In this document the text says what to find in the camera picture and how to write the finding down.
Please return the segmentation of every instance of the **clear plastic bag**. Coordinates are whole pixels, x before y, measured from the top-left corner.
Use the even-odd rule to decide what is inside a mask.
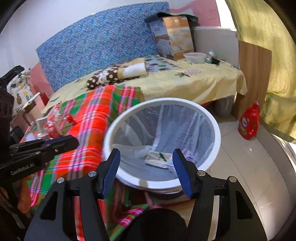
[[[196,111],[180,105],[158,105],[138,111],[121,124],[113,148],[121,152],[120,167],[137,178],[167,181],[177,175],[172,161],[167,169],[145,164],[149,151],[170,153],[176,148],[198,167],[209,156],[214,132]]]

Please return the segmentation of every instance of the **patterned cloth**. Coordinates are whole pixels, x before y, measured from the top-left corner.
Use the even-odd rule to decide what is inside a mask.
[[[39,206],[57,178],[80,178],[97,168],[102,160],[103,140],[109,124],[123,111],[139,103],[140,96],[139,87],[110,85],[57,106],[63,117],[71,114],[75,119],[76,124],[69,128],[67,135],[76,137],[79,146],[56,156],[45,170],[35,173],[33,180],[28,182],[33,209]],[[32,126],[26,135],[30,132],[36,133],[37,127]],[[111,240],[147,208],[146,204],[128,206],[128,190],[118,181],[105,201],[99,200],[98,203]],[[74,199],[74,213],[77,237],[84,240],[78,197]]]
[[[53,91],[98,69],[158,53],[144,22],[158,12],[169,13],[168,2],[111,8],[87,16],[46,40],[36,51]]]
[[[14,77],[7,85],[6,89],[14,97],[13,114],[15,116],[31,98],[34,97],[30,80],[30,69],[25,69]]]
[[[99,70],[87,80],[86,86],[92,90],[98,86],[113,85],[147,75],[145,58],[137,58],[128,63],[115,64],[104,70]]]
[[[171,69],[180,69],[179,66],[169,63],[166,58],[160,57],[158,54],[146,56],[145,60],[148,74]]]

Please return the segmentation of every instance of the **white bowl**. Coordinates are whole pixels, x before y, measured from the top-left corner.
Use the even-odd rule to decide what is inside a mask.
[[[194,64],[203,64],[205,62],[206,54],[204,53],[185,53],[183,54],[187,62]]]
[[[103,145],[103,160],[106,160],[108,156],[110,155],[112,151],[112,145],[114,136],[121,126],[121,124],[127,120],[130,116],[134,115],[136,112],[143,110],[148,107],[158,106],[161,104],[177,104],[181,105],[187,108],[191,108],[194,111],[198,112],[200,115],[202,115],[206,121],[211,125],[211,129],[214,132],[214,144],[211,153],[209,154],[208,158],[197,168],[200,170],[207,171],[212,163],[215,161],[220,145],[221,145],[221,133],[218,126],[218,123],[214,119],[214,117],[202,106],[189,101],[185,99],[179,99],[179,98],[158,98],[158,99],[152,99],[145,102],[142,102],[140,104],[135,105],[134,107],[130,108],[129,110],[122,113],[120,116],[118,116],[113,123],[110,125],[105,139],[104,139],[104,145]],[[122,183],[142,189],[147,190],[150,192],[155,193],[161,193],[161,194],[172,194],[172,193],[178,193],[182,190],[180,181],[178,178],[168,181],[147,181],[142,180],[137,177],[134,177],[127,173],[125,170],[123,170],[120,166],[118,168],[116,178],[120,180]]]

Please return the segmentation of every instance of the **black bag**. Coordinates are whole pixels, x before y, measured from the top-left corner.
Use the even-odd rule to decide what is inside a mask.
[[[16,77],[20,72],[24,71],[24,67],[21,67],[20,65],[14,67],[10,71],[8,71],[2,78],[0,78],[0,87],[6,90],[6,86],[8,83]]]

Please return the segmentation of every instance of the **bed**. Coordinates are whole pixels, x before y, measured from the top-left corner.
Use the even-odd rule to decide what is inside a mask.
[[[247,87],[242,71],[227,62],[192,64],[184,59],[173,61],[159,55],[146,56],[147,77],[127,80],[118,85],[140,87],[141,101],[160,97],[176,97],[204,104],[226,98],[238,92],[246,95]],[[73,99],[89,89],[87,80],[92,72],[60,88],[50,98],[43,113],[58,103]]]
[[[55,106],[62,116],[71,114],[77,124],[60,127],[76,137],[80,145],[74,151],[57,156],[28,182],[33,209],[39,206],[58,177],[75,179],[96,169],[102,161],[102,144],[108,126],[126,109],[159,97],[184,98],[203,104],[234,95],[236,91],[242,95],[247,92],[244,74],[226,62],[218,66],[190,64],[158,55],[146,56],[145,62],[146,77],[90,90],[86,82],[93,72],[66,84],[50,98],[43,113]],[[36,133],[36,126],[32,126],[25,135],[30,132]],[[128,203],[128,189],[119,181],[115,182],[106,201],[99,201],[111,240],[115,240],[148,206]],[[79,199],[76,198],[74,204],[77,236],[83,240]]]

